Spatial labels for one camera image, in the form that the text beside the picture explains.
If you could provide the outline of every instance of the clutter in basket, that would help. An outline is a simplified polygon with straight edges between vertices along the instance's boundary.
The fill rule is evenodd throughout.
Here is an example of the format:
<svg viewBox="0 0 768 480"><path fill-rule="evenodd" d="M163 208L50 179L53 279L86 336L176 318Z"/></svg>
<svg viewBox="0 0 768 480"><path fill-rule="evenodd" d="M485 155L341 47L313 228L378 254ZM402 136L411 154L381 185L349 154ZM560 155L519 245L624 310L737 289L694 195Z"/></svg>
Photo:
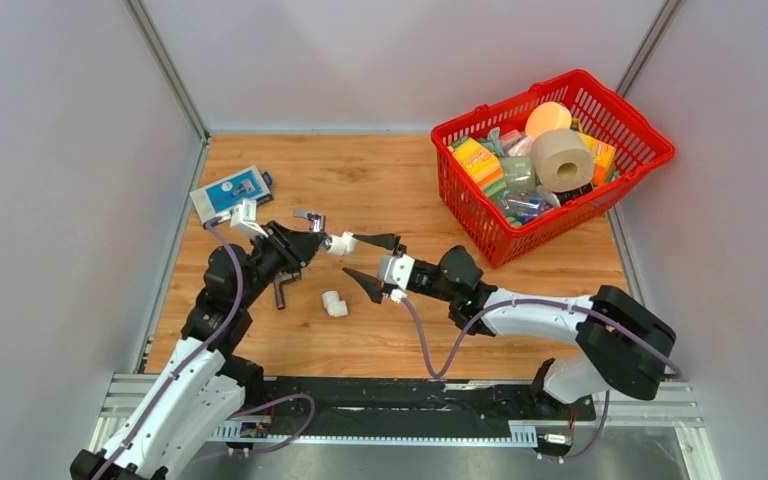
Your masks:
<svg viewBox="0 0 768 480"><path fill-rule="evenodd" d="M544 102L519 123L483 138L463 136L449 150L508 223L521 227L618 177L616 147L583 131L560 103Z"/></svg>

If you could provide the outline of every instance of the toilet paper roll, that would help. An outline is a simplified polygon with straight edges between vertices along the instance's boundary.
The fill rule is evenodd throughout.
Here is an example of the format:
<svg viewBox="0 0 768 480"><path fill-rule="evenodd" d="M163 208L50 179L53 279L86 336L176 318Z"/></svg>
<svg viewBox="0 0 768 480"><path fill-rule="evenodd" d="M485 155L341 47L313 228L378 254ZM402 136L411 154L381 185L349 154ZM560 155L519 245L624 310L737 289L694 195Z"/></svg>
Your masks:
<svg viewBox="0 0 768 480"><path fill-rule="evenodd" d="M569 129L551 130L534 140L531 159L540 183L553 192L581 188L593 178L593 156Z"/></svg>

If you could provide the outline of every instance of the white pipe fitting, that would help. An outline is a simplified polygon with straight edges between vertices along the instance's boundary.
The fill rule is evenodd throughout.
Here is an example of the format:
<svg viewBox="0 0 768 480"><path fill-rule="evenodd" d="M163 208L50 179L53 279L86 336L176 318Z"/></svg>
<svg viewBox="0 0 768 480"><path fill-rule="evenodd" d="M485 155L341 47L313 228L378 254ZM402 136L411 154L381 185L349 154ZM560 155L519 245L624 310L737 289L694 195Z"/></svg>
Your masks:
<svg viewBox="0 0 768 480"><path fill-rule="evenodd" d="M331 255L349 255L355 251L355 246L357 246L357 239L354 235L351 232L343 232L341 237L331 235L331 245L326 251Z"/></svg>
<svg viewBox="0 0 768 480"><path fill-rule="evenodd" d="M322 294L322 306L332 317L344 317L349 314L345 300L340 300L340 294L330 290Z"/></svg>

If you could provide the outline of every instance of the blue label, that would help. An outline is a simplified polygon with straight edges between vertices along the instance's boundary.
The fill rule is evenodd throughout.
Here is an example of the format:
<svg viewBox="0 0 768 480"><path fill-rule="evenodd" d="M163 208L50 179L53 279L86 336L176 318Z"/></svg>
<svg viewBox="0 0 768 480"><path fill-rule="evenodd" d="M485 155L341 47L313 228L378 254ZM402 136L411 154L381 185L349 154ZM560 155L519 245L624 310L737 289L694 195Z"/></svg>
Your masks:
<svg viewBox="0 0 768 480"><path fill-rule="evenodd" d="M205 190L216 212L227 210L244 198L257 198L264 193L254 171L247 171Z"/></svg>

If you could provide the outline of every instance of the red basket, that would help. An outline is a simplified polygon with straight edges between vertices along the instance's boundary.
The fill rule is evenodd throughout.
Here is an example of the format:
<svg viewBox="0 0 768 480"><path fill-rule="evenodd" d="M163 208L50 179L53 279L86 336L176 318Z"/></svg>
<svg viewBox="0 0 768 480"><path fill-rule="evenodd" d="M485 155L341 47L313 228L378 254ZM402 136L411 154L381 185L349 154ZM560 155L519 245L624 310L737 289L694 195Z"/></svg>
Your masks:
<svg viewBox="0 0 768 480"><path fill-rule="evenodd" d="M521 227L512 227L447 148L464 135L484 137L501 122L525 125L537 105L564 104L590 136L617 147L619 178ZM490 265L499 267L546 241L605 213L644 176L669 162L675 147L622 97L584 70L573 70L493 106L438 125L431 131L437 147L440 198L454 213Z"/></svg>

